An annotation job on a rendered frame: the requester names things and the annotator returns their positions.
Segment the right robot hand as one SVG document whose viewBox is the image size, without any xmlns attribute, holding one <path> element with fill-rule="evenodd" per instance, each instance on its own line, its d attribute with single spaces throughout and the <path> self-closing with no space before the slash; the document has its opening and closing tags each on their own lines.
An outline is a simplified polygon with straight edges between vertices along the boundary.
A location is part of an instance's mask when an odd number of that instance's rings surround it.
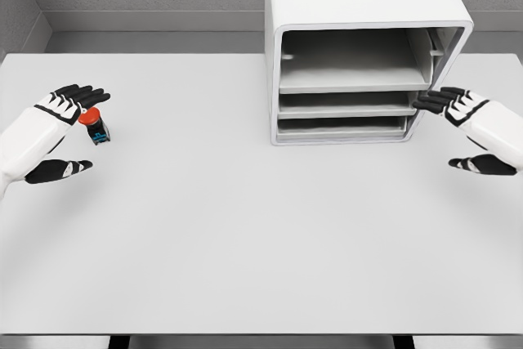
<svg viewBox="0 0 523 349">
<path fill-rule="evenodd" d="M 413 107 L 446 119 L 485 151 L 453 158 L 450 167 L 490 176 L 523 172 L 523 117 L 500 102 L 471 90 L 443 87 L 419 94 Z"/>
</svg>

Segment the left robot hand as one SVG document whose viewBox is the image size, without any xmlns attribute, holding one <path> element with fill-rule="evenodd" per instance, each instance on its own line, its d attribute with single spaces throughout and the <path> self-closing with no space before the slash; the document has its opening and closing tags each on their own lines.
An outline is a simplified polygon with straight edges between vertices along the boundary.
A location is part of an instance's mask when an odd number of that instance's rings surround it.
<svg viewBox="0 0 523 349">
<path fill-rule="evenodd" d="M 109 98 L 102 88 L 73 84 L 49 92 L 25 109 L 0 134 L 0 200 L 14 182 L 59 181 L 91 168 L 89 160 L 45 157 L 63 141 L 82 114 Z"/>
</svg>

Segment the red-capped black load switch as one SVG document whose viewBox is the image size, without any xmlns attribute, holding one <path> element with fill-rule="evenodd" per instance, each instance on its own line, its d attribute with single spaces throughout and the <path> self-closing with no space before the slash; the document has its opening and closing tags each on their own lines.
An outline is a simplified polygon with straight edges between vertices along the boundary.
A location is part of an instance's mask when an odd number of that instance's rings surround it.
<svg viewBox="0 0 523 349">
<path fill-rule="evenodd" d="M 80 114 L 78 121 L 87 128 L 87 133 L 95 145 L 110 141 L 110 132 L 96 107 Z"/>
</svg>

